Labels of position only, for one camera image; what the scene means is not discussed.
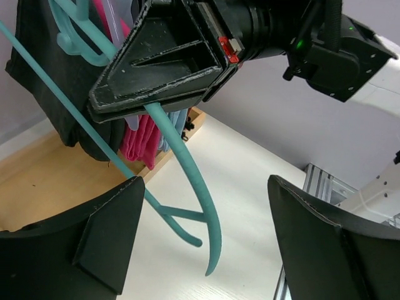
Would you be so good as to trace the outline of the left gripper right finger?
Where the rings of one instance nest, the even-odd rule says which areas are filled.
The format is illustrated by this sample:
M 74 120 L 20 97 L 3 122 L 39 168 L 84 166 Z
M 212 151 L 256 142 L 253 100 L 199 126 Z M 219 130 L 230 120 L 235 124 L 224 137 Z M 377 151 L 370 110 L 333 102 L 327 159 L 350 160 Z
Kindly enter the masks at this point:
M 292 299 L 399 299 L 399 230 L 277 175 L 267 191 Z

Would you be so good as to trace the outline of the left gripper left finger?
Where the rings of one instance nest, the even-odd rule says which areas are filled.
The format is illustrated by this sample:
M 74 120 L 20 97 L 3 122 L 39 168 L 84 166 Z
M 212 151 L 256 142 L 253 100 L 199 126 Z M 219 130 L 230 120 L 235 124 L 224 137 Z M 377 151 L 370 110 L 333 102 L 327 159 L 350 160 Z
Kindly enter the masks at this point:
M 144 200 L 133 177 L 53 217 L 1 232 L 2 299 L 116 299 Z

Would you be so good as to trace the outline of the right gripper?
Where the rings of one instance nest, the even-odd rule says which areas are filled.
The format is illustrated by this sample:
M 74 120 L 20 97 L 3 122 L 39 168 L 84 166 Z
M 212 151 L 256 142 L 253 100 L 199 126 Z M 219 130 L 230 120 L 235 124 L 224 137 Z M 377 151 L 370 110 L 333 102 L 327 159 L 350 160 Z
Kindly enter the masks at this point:
M 178 111 L 209 101 L 239 71 L 243 32 L 230 1 L 147 1 L 89 93 L 95 113 Z

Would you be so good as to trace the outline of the teal hanger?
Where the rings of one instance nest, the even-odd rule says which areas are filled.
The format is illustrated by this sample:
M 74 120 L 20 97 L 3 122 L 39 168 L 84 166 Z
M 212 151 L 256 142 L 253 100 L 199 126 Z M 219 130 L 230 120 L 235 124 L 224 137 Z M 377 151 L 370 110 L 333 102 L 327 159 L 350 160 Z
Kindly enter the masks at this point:
M 105 59 L 111 60 L 117 53 L 114 44 L 89 19 L 89 1 L 51 1 L 55 5 L 52 11 L 54 20 L 62 34 L 72 33 L 67 39 L 67 45 L 78 49 L 78 53 L 87 62 L 101 64 Z M 91 139 L 113 162 L 113 164 L 127 177 L 134 176 L 133 172 L 123 163 L 118 155 L 106 144 L 103 138 L 89 124 L 75 105 L 62 92 L 58 85 L 49 77 L 46 71 L 37 63 L 25 47 L 18 41 L 5 25 L 1 25 L 1 32 L 11 42 L 14 49 L 22 56 L 43 83 L 58 98 L 59 102 L 68 110 L 72 117 L 88 133 Z M 191 211 L 178 207 L 163 206 L 149 192 L 145 192 L 146 201 L 164 219 L 169 227 L 183 240 L 195 247 L 202 246 L 203 242 L 189 234 L 176 218 L 190 219 L 205 223 L 209 239 L 209 262 L 206 275 L 211 275 L 218 265 L 222 250 L 221 225 L 209 189 L 200 173 L 197 164 L 191 156 L 183 140 L 179 137 L 172 123 L 158 103 L 145 105 L 145 110 L 152 117 L 171 147 L 176 159 L 181 165 L 194 193 L 199 201 L 201 211 Z

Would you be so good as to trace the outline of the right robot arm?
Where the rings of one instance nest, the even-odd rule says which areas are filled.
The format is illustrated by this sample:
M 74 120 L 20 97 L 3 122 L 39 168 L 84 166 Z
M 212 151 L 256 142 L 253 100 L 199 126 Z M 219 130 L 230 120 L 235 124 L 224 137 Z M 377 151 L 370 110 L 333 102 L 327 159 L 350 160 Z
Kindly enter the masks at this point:
M 287 81 L 399 115 L 399 47 L 341 1 L 147 1 L 89 93 L 102 123 L 210 100 L 250 60 L 285 55 Z

